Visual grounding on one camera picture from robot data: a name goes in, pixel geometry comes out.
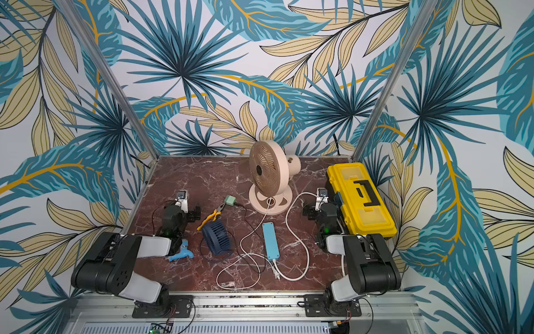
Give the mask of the green power adapter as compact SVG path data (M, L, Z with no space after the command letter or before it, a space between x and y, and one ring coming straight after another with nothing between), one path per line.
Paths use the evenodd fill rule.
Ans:
M234 196L228 195L225 198L225 204L229 206L234 206L236 203L236 198Z

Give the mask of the teal power strip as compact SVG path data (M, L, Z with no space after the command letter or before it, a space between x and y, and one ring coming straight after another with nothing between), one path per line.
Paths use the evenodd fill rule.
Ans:
M272 222L263 223L264 245L269 260L277 260L280 257L278 241L275 234L275 226Z

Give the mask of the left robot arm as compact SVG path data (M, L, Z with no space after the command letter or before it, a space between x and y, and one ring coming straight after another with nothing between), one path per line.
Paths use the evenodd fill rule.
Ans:
M136 261L149 257L177 260L193 257L184 233L201 218L200 206L192 210L177 200L164 207L162 227L155 235L121 235L104 232L83 256L71 276L71 285L98 294L129 299L136 304L167 307L168 289L134 271Z

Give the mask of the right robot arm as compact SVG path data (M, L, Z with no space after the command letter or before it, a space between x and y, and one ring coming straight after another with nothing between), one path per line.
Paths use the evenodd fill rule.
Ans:
M334 255L342 256L340 279L326 288L323 300L326 306L356 301L368 294L385 294L401 287L401 275L380 234L351 235L342 226L338 207L325 197L303 207L303 215L317 225L317 246Z

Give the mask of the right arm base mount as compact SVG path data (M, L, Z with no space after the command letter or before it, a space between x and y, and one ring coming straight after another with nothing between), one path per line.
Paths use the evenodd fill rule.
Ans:
M325 294L306 294L297 305L305 309L306 317L360 317L361 307L355 301L335 301Z

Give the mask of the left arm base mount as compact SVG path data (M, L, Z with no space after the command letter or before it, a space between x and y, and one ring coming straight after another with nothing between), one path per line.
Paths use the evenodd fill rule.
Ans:
M136 301L132 317L144 318L189 318L193 310L192 295L169 295L158 298L155 303L143 303Z

